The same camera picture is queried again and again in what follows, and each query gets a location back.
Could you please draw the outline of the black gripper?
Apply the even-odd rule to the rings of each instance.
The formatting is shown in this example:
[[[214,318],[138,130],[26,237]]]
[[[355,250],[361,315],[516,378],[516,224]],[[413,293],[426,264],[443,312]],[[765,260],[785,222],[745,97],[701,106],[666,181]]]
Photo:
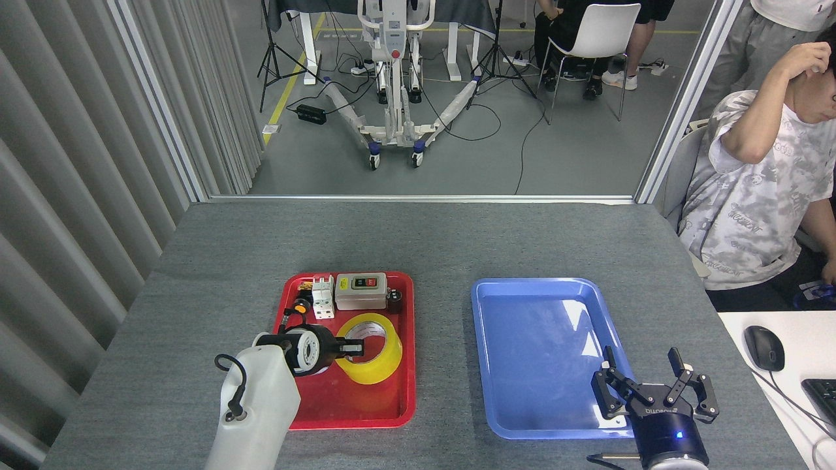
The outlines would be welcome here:
[[[362,357],[365,355],[364,340],[346,340],[344,337],[320,339],[319,365],[329,367],[336,359]]]
[[[693,370],[682,360],[678,348],[667,354],[677,381],[664,398],[654,399],[650,389],[625,377],[618,371],[614,351],[604,347],[604,361],[591,378],[595,400],[603,419],[610,420],[625,413],[630,396],[630,422],[634,431],[640,464],[657,466],[684,460],[686,464],[709,464],[693,413],[698,420],[711,424],[719,416],[713,382],[706,374]],[[697,405],[680,398],[690,387],[698,399]]]

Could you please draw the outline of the person's raised hand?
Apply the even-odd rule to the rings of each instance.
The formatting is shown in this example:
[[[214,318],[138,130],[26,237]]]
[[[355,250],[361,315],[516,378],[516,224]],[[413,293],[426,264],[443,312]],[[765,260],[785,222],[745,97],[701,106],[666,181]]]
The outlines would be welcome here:
[[[828,42],[794,45],[777,60],[767,76],[772,81],[789,82],[804,72],[825,72],[831,52]]]

